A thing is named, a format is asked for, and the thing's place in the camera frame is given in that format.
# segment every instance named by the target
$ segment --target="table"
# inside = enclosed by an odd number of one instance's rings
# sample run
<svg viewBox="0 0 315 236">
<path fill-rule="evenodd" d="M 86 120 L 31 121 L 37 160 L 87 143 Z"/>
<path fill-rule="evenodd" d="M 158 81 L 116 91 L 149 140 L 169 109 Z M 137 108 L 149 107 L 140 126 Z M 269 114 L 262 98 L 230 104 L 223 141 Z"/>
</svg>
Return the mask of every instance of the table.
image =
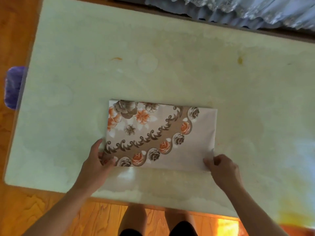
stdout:
<svg viewBox="0 0 315 236">
<path fill-rule="evenodd" d="M 253 198 L 278 222 L 314 227 L 314 60 L 311 43 L 44 0 L 5 182 L 69 190 L 111 98 L 213 107 L 215 151 Z M 115 168 L 93 196 L 237 217 L 209 172 Z"/>
</svg>

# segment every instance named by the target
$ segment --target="beige fabric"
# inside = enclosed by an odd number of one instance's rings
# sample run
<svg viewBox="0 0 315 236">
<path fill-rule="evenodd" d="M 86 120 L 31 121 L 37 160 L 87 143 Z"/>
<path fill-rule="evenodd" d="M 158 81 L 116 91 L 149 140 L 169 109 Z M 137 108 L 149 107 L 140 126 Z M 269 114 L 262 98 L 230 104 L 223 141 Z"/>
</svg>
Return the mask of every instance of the beige fabric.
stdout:
<svg viewBox="0 0 315 236">
<path fill-rule="evenodd" d="M 216 109 L 110 100 L 102 162 L 117 166 L 205 170 L 215 142 Z"/>
</svg>

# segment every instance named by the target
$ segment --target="gray rose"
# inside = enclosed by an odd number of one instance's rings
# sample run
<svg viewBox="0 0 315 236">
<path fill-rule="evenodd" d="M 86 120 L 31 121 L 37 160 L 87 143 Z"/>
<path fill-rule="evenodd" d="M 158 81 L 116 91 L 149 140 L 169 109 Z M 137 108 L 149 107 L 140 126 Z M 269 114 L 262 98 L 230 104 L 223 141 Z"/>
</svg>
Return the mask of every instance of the gray rose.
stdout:
<svg viewBox="0 0 315 236">
<path fill-rule="evenodd" d="M 151 148 L 148 151 L 148 156 L 151 161 L 156 161 L 160 157 L 160 152 L 156 148 Z"/>
<path fill-rule="evenodd" d="M 131 134 L 135 134 L 136 133 L 136 128 L 133 125 L 128 125 L 124 128 L 125 133 L 130 136 Z"/>
<path fill-rule="evenodd" d="M 131 160 L 128 156 L 124 156 L 119 159 L 117 162 L 117 166 L 119 167 L 130 167 L 131 166 Z"/>
<path fill-rule="evenodd" d="M 119 100 L 114 103 L 113 107 L 117 113 L 120 113 L 123 118 L 130 119 L 137 114 L 137 102 Z"/>
<path fill-rule="evenodd" d="M 160 105 L 157 103 L 145 103 L 144 106 L 148 112 L 154 113 Z"/>
<path fill-rule="evenodd" d="M 184 142 L 184 139 L 184 135 L 179 132 L 173 136 L 173 141 L 176 145 L 181 145 Z"/>
<path fill-rule="evenodd" d="M 190 119 L 196 119 L 199 115 L 199 108 L 190 108 L 189 111 L 188 111 L 188 117 Z"/>
</svg>

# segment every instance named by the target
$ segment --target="brown flower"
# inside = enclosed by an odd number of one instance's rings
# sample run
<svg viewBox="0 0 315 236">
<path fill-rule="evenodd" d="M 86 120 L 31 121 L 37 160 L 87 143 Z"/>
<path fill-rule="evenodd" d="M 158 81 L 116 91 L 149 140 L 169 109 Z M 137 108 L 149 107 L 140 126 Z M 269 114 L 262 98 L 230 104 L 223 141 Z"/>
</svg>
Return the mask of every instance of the brown flower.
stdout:
<svg viewBox="0 0 315 236">
<path fill-rule="evenodd" d="M 131 160 L 128 156 L 124 156 L 119 159 L 117 162 L 117 166 L 119 167 L 130 167 L 131 166 Z"/>
<path fill-rule="evenodd" d="M 187 122 L 183 122 L 183 124 L 180 127 L 180 131 L 182 132 L 182 134 L 186 135 L 189 133 L 190 131 L 190 124 Z"/>
<path fill-rule="evenodd" d="M 136 114 L 136 120 L 138 123 L 145 125 L 150 119 L 150 115 L 148 114 L 148 111 L 142 108 L 138 109 L 138 112 Z"/>
<path fill-rule="evenodd" d="M 130 119 L 137 113 L 137 102 L 119 100 L 113 104 L 113 107 L 117 113 L 120 113 L 124 118 Z"/>
<path fill-rule="evenodd" d="M 149 159 L 151 161 L 156 161 L 159 157 L 160 157 L 160 152 L 158 149 L 156 148 L 151 148 L 149 151 L 148 151 L 148 154 L 147 156 L 149 156 Z"/>
<path fill-rule="evenodd" d="M 184 139 L 184 135 L 179 132 L 173 136 L 173 141 L 176 145 L 181 145 L 184 142 Z"/>
<path fill-rule="evenodd" d="M 116 127 L 117 123 L 121 122 L 121 114 L 118 114 L 113 107 L 108 110 L 107 130 Z"/>
<path fill-rule="evenodd" d="M 136 128 L 133 127 L 133 125 L 128 125 L 124 128 L 125 133 L 130 136 L 131 134 L 135 134 L 136 133 Z"/>
<path fill-rule="evenodd" d="M 143 154 L 140 152 L 138 154 L 135 154 L 131 161 L 134 166 L 138 166 L 143 162 L 143 160 L 144 160 Z"/>
<path fill-rule="evenodd" d="M 188 117 L 190 118 L 190 119 L 196 119 L 197 117 L 198 117 L 198 115 L 199 115 L 199 108 L 194 108 L 194 107 L 192 107 L 192 108 L 190 108 L 189 110 L 188 110 Z"/>
<path fill-rule="evenodd" d="M 147 111 L 154 113 L 159 108 L 160 105 L 157 103 L 144 103 L 144 106 Z"/>
<path fill-rule="evenodd" d="M 165 154 L 169 151 L 170 148 L 171 148 L 171 145 L 168 141 L 162 142 L 160 144 L 160 153 Z"/>
</svg>

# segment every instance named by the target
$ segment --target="orange rose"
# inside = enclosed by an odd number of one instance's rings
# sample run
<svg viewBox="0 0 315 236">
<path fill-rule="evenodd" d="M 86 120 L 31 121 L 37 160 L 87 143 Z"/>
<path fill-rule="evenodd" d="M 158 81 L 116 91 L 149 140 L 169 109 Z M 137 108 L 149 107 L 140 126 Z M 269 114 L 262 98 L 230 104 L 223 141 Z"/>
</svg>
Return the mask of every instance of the orange rose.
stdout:
<svg viewBox="0 0 315 236">
<path fill-rule="evenodd" d="M 121 122 L 121 114 L 116 113 L 113 107 L 108 110 L 107 130 L 111 131 L 111 128 L 116 127 L 117 123 Z"/>
<path fill-rule="evenodd" d="M 142 163 L 142 161 L 143 161 L 143 155 L 142 155 L 142 153 L 140 152 L 140 153 L 138 153 L 138 154 L 135 154 L 135 155 L 133 156 L 133 158 L 131 159 L 131 161 L 132 161 L 132 164 L 133 164 L 134 166 L 140 165 L 140 164 Z"/>
<path fill-rule="evenodd" d="M 168 141 L 162 142 L 160 144 L 160 153 L 165 154 L 169 151 L 170 148 L 171 148 L 171 145 Z"/>
<path fill-rule="evenodd" d="M 150 119 L 148 111 L 142 108 L 139 108 L 136 114 L 136 120 L 138 123 L 145 125 Z"/>
<path fill-rule="evenodd" d="M 186 135 L 190 131 L 190 124 L 187 122 L 183 122 L 182 126 L 180 127 L 182 134 Z"/>
</svg>

